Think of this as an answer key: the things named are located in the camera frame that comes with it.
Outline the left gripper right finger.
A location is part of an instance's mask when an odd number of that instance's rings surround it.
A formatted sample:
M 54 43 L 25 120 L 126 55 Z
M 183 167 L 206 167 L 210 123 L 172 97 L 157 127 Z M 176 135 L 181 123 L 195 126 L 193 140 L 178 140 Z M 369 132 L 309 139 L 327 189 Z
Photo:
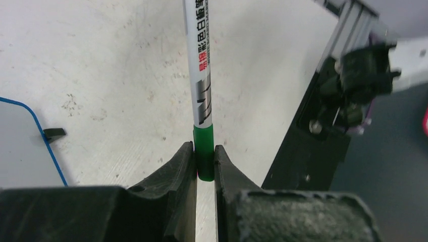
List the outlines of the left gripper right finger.
M 366 204 L 347 193 L 264 190 L 215 147 L 218 241 L 381 241 Z

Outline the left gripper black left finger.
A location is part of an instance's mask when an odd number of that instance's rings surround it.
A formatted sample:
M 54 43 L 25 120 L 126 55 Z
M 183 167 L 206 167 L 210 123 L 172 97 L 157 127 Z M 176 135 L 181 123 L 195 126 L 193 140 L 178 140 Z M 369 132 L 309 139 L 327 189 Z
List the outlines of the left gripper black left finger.
M 196 163 L 185 142 L 139 183 L 1 191 L 1 241 L 195 241 Z

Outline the blue framed whiteboard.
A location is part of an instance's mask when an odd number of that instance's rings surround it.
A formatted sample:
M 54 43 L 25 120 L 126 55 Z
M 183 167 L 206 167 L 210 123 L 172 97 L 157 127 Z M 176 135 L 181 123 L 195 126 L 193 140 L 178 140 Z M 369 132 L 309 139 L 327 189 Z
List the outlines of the blue framed whiteboard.
M 1 189 L 66 187 L 51 143 L 63 128 L 44 129 L 22 102 L 1 98 Z

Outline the green capped marker pen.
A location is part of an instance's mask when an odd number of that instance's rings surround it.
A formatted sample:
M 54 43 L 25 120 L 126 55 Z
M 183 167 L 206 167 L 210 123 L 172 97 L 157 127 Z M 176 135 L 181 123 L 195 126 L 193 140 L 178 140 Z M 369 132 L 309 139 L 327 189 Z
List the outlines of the green capped marker pen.
M 208 0 L 183 1 L 193 110 L 193 138 L 199 179 L 214 180 Z

